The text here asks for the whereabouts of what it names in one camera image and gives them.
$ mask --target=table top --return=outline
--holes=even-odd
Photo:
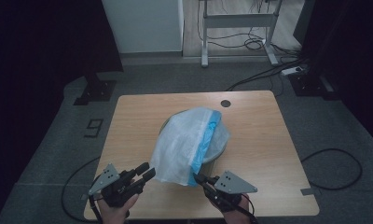
[[[224,100],[229,107],[221,106]],[[119,172],[150,161],[162,124],[171,115],[197,106],[222,113],[231,136],[213,175],[226,170],[258,188],[250,193],[257,217],[315,216],[311,186],[271,91],[227,91],[124,95],[119,97],[96,176],[108,163]],[[95,219],[89,208],[85,218]],[[201,187],[148,181],[131,209],[131,219],[222,217]]]

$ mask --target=wall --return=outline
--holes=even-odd
[[[182,51],[182,0],[103,0],[120,53]]]

